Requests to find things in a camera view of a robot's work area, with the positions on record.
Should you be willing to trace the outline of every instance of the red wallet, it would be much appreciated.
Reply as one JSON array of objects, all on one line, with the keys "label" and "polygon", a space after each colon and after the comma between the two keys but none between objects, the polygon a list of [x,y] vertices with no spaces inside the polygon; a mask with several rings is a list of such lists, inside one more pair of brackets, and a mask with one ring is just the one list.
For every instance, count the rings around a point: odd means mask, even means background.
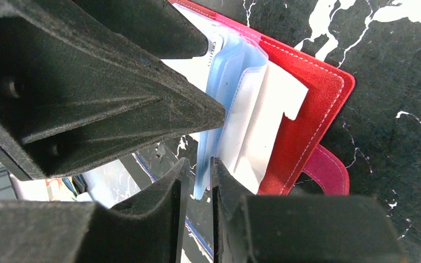
[{"label": "red wallet", "polygon": [[283,116],[259,194],[287,194],[301,172],[313,178],[326,195],[349,193],[348,171],[319,145],[355,84],[354,77],[273,38],[188,0],[169,0],[218,21],[256,41],[269,60],[289,72],[308,89],[296,120]]}]

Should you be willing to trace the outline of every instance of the black marble surface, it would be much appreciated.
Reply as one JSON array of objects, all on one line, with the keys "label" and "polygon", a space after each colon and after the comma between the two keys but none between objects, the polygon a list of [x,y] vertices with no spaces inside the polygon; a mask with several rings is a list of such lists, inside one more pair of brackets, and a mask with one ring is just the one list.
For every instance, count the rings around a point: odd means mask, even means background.
[{"label": "black marble surface", "polygon": [[[421,254],[421,1],[195,2],[354,75],[356,88],[321,144],[348,167],[351,194],[375,197],[400,241]],[[179,156],[193,163],[196,142],[186,138]],[[180,140],[164,143],[173,155]],[[166,171],[163,163],[175,161],[166,157],[153,167]],[[300,187],[319,191],[304,176],[295,191]],[[196,222],[205,214],[190,213]]]}]

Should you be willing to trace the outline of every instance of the red leather case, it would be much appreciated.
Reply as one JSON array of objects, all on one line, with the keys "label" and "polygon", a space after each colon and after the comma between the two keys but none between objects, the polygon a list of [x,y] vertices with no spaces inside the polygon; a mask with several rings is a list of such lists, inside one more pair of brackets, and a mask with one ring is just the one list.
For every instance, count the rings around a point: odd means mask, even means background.
[{"label": "red leather case", "polygon": [[[218,21],[258,42],[269,55],[270,61],[288,71],[309,89],[296,120],[282,117],[269,166],[258,193],[287,194],[311,155],[317,152],[320,154],[310,162],[318,162],[326,158],[332,161],[329,165],[332,168],[331,172],[327,173],[329,186],[322,183],[324,179],[319,178],[318,173],[321,172],[319,169],[316,169],[317,173],[305,172],[316,178],[317,183],[320,181],[319,184],[323,184],[325,193],[347,195],[349,178],[344,165],[325,148],[320,148],[321,146],[317,148],[317,146],[352,92],[355,84],[354,77],[198,4],[188,0],[169,1]],[[312,169],[314,166],[316,166],[315,163],[311,165],[311,170],[314,170]]]}]

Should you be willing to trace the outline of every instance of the red fabric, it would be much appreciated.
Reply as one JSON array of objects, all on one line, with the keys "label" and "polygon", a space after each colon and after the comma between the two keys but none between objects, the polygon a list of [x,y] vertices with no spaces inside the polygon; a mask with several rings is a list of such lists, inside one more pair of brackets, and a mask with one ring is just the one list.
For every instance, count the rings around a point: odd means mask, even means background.
[{"label": "red fabric", "polygon": [[304,166],[303,173],[320,185],[325,195],[349,194],[348,170],[335,155],[320,144]]},{"label": "red fabric", "polygon": [[169,0],[233,28],[256,41],[269,60],[288,71],[309,89],[296,120],[283,117],[260,194],[287,194],[309,157],[346,102],[354,77],[325,62],[188,0]]}]

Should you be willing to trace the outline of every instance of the pink strap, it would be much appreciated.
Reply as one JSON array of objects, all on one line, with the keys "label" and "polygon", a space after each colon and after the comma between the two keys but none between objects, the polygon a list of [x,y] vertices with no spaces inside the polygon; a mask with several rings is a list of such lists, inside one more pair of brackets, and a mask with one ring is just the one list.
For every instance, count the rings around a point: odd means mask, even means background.
[{"label": "pink strap", "polygon": [[348,195],[349,175],[344,164],[322,145],[317,145],[303,173],[323,189],[325,195]]}]

